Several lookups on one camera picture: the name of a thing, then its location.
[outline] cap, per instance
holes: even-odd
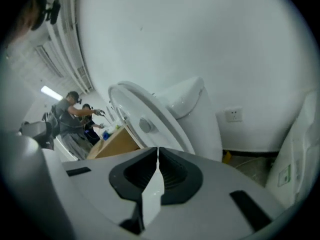
[[[79,94],[78,94],[75,90],[70,91],[66,96],[68,97],[69,95],[71,95],[72,97],[74,97],[74,100],[75,100],[77,103],[79,102]]]

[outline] white toilet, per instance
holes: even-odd
[[[141,148],[165,147],[222,161],[217,118],[202,78],[188,79],[154,95],[122,81],[110,86],[108,94]]]

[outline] gray device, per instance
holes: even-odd
[[[36,136],[42,126],[33,125]],[[152,176],[157,148],[61,163],[29,136],[1,136],[1,177],[19,206],[53,239],[234,240],[253,238],[266,232],[265,226],[267,237],[279,229],[276,221],[284,223],[292,213],[280,216],[282,205],[229,165],[160,148],[165,192],[160,212],[144,228],[139,195]]]
[[[19,132],[34,139],[43,149],[54,149],[53,128],[49,122],[38,121],[21,125]]]

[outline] yellow object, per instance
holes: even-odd
[[[229,151],[227,151],[222,159],[222,163],[229,164],[231,157],[232,157],[231,153]]]

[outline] white wall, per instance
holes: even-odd
[[[78,27],[99,94],[203,77],[229,150],[279,150],[320,83],[315,41],[288,0],[79,0]],[[227,123],[223,110],[238,106],[243,122]]]
[[[2,50],[0,54],[0,128],[2,131],[18,131],[35,100],[35,94],[23,79],[9,68]]]
[[[51,110],[52,105],[58,102],[51,97],[42,97],[44,95],[45,94],[37,93],[37,99],[32,103],[24,117],[24,121],[28,121],[29,123],[41,121],[44,113],[48,113]]]

